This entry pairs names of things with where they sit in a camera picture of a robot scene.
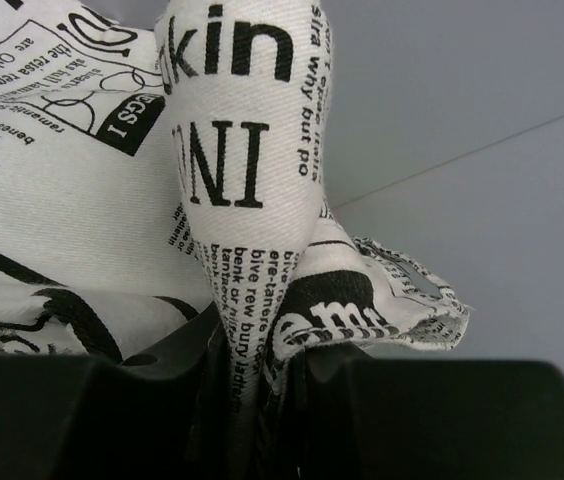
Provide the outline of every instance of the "gray wall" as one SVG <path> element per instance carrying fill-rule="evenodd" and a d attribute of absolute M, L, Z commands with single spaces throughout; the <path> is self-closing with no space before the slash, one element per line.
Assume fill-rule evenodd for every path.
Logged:
<path fill-rule="evenodd" d="M 476 309 L 445 358 L 542 359 L 564 371 L 564 118 L 336 216 L 349 233 L 410 253 Z"/>
<path fill-rule="evenodd" d="M 167 0 L 86 3 L 151 28 Z M 564 370 L 564 0 L 322 3 L 336 40 L 327 187 L 338 218 L 476 308 L 446 358 Z"/>

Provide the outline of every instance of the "white fabric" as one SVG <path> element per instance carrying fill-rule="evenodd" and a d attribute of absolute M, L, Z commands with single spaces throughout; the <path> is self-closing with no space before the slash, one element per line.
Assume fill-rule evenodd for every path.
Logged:
<path fill-rule="evenodd" d="M 184 209 L 228 334 L 234 461 L 324 196 L 329 32 L 307 0 L 173 1 L 156 27 Z"/>
<path fill-rule="evenodd" d="M 242 478 L 297 352 L 457 345 L 450 287 L 324 200 L 332 48 L 317 0 L 173 0 L 155 35 L 0 0 L 0 352 L 121 361 L 215 301 Z"/>

